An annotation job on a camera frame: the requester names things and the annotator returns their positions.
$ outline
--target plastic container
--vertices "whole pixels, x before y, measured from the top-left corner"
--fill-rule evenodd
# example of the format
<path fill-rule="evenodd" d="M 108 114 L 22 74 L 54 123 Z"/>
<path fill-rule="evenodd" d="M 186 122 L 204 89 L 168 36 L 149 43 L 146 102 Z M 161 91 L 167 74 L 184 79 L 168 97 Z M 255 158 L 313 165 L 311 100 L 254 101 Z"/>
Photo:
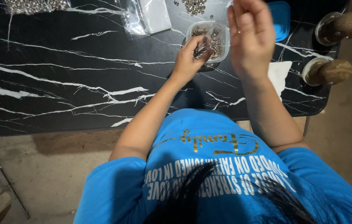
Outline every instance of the plastic container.
<path fill-rule="evenodd" d="M 186 42 L 188 39 L 191 38 L 191 33 L 193 32 L 193 30 L 204 31 L 203 29 L 205 28 L 205 31 L 207 31 L 215 22 L 216 21 L 202 21 L 193 23 L 187 30 Z M 228 26 L 223 23 L 217 23 L 215 25 L 215 29 L 219 32 L 218 37 L 222 42 L 219 51 L 219 57 L 216 59 L 209 59 L 207 63 L 216 63 L 223 61 L 227 57 L 228 51 L 230 50 L 230 31 L 228 29 Z"/>
<path fill-rule="evenodd" d="M 274 31 L 276 32 L 276 42 L 282 41 L 289 34 L 289 24 L 291 22 L 291 9 L 284 1 L 268 3 L 273 17 Z"/>

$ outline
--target concrete floor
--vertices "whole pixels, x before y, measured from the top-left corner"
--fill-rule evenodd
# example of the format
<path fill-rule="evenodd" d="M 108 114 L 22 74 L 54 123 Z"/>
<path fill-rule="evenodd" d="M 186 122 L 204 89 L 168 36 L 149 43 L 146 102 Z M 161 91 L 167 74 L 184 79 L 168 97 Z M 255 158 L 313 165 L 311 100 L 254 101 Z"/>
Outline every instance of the concrete floor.
<path fill-rule="evenodd" d="M 352 64 L 352 39 L 343 41 L 339 58 Z M 120 133 L 0 138 L 0 165 L 31 215 L 24 223 L 72 223 L 86 176 L 108 160 Z M 305 140 L 352 185 L 352 77 L 332 87 L 325 110 L 310 118 Z M 5 223 L 18 223 L 17 212 Z"/>

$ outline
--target left hand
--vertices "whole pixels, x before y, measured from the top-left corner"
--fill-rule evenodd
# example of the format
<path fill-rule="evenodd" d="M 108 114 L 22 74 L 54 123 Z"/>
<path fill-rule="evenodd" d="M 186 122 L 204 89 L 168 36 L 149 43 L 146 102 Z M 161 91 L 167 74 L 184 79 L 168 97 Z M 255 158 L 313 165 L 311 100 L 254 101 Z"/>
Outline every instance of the left hand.
<path fill-rule="evenodd" d="M 208 61 L 214 53 L 213 49 L 206 51 L 199 59 L 195 59 L 194 49 L 204 38 L 204 35 L 190 38 L 177 54 L 176 63 L 169 80 L 178 82 L 181 87 L 193 79 L 198 70 Z"/>

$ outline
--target person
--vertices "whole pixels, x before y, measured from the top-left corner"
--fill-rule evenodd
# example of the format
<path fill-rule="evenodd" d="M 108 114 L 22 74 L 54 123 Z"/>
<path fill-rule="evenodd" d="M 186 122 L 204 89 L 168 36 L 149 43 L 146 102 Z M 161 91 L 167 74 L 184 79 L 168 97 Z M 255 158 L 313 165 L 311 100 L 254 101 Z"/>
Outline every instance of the person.
<path fill-rule="evenodd" d="M 352 187 L 313 153 L 267 72 L 275 33 L 262 0 L 228 8 L 231 64 L 253 133 L 175 95 L 209 59 L 180 49 L 173 72 L 86 178 L 74 223 L 352 223 Z"/>

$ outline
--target clear plastic container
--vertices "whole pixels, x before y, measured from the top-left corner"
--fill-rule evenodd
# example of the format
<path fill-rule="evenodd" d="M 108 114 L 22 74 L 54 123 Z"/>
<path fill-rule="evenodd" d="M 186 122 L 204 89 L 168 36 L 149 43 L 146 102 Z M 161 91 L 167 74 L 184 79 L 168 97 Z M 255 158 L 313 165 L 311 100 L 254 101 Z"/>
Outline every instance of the clear plastic container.
<path fill-rule="evenodd" d="M 202 21 L 193 23 L 187 30 L 186 34 L 186 41 L 191 38 L 191 34 L 194 30 L 198 30 L 198 32 L 208 31 L 209 28 L 215 23 L 216 21 Z M 221 48 L 219 51 L 219 57 L 216 59 L 209 59 L 207 63 L 216 63 L 223 61 L 227 55 L 228 51 L 230 50 L 230 31 L 226 24 L 217 22 L 215 24 L 215 29 L 219 32 L 219 39 L 221 41 Z"/>

